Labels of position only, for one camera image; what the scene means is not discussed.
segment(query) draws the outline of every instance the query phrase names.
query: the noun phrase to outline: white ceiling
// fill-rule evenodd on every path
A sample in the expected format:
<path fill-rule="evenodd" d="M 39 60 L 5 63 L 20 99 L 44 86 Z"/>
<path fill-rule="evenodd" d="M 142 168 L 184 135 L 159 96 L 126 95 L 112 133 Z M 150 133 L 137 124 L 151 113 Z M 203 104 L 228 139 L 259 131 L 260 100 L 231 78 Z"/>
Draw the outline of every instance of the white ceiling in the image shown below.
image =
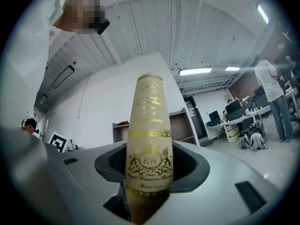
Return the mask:
<path fill-rule="evenodd" d="M 48 96 L 40 108 L 51 104 L 89 74 L 113 64 L 160 52 L 181 93 L 194 95 L 224 89 L 260 53 L 277 22 L 270 0 L 100 0 L 110 26 L 102 36 L 62 32 L 49 48 L 49 69 L 37 95 Z M 267 25 L 256 6 L 269 17 Z M 51 87 L 68 66 L 75 72 L 57 89 Z M 178 76 L 179 69 L 212 67 L 208 74 Z"/>

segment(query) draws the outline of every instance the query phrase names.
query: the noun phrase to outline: crown emblem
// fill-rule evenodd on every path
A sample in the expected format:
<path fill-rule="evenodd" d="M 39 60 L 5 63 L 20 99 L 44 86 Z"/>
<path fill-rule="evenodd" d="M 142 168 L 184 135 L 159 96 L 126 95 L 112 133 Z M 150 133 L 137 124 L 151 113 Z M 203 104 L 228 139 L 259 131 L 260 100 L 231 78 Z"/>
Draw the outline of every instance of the crown emblem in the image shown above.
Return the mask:
<path fill-rule="evenodd" d="M 157 152 L 159 149 L 159 145 L 156 145 L 152 141 L 149 141 L 149 144 L 145 144 L 142 148 L 144 152 Z"/>

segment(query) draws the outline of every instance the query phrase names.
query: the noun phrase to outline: floor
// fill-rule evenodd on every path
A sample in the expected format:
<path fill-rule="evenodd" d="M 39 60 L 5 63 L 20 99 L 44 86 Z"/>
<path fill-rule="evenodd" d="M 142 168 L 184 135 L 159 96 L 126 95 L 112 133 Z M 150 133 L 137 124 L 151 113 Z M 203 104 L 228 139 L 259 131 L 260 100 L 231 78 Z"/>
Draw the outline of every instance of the floor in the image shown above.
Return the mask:
<path fill-rule="evenodd" d="M 268 150 L 257 152 L 238 148 L 239 140 L 228 143 L 219 138 L 206 148 L 235 156 L 257 170 L 265 179 L 272 182 L 278 189 L 288 188 L 291 178 L 299 167 L 300 128 L 298 122 L 292 121 L 293 139 L 290 143 L 280 143 L 274 118 L 270 115 L 263 119 Z"/>

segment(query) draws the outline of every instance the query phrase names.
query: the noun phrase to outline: fluorescent light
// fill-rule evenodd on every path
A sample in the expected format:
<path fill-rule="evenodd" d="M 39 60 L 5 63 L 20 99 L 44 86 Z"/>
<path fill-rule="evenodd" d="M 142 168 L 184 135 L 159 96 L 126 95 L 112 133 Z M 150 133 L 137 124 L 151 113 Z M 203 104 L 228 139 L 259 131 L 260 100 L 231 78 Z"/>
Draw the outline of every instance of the fluorescent light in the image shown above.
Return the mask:
<path fill-rule="evenodd" d="M 62 71 L 62 73 L 55 79 L 55 81 L 52 83 L 51 87 L 54 89 L 57 89 L 57 87 L 66 80 L 67 77 L 69 77 L 72 73 L 74 73 L 75 69 L 69 65 L 65 70 Z"/>
<path fill-rule="evenodd" d="M 264 21 L 266 22 L 266 24 L 269 24 L 269 19 L 268 19 L 266 13 L 264 12 L 263 8 L 261 7 L 261 5 L 258 4 L 257 10 L 261 14 L 261 16 L 264 19 Z"/>
<path fill-rule="evenodd" d="M 41 98 L 41 100 L 39 101 L 39 103 L 40 103 L 40 104 L 43 104 L 47 98 L 48 98 L 48 96 L 46 96 L 46 95 L 44 94 L 43 97 Z"/>
<path fill-rule="evenodd" d="M 194 69 L 182 69 L 179 71 L 179 76 L 198 74 L 198 73 L 209 73 L 212 70 L 211 67 L 206 68 L 194 68 Z"/>
<path fill-rule="evenodd" d="M 227 67 L 225 71 L 238 71 L 239 67 Z"/>

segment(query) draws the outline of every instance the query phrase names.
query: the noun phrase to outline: bottle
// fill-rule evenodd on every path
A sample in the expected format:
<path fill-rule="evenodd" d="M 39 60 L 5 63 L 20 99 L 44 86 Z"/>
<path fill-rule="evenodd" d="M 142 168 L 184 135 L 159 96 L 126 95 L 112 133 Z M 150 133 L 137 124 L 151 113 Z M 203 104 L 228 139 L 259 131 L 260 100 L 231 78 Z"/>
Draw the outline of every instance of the bottle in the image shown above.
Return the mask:
<path fill-rule="evenodd" d="M 125 185 L 131 221 L 143 224 L 166 201 L 173 150 L 163 79 L 137 79 L 126 151 Z"/>

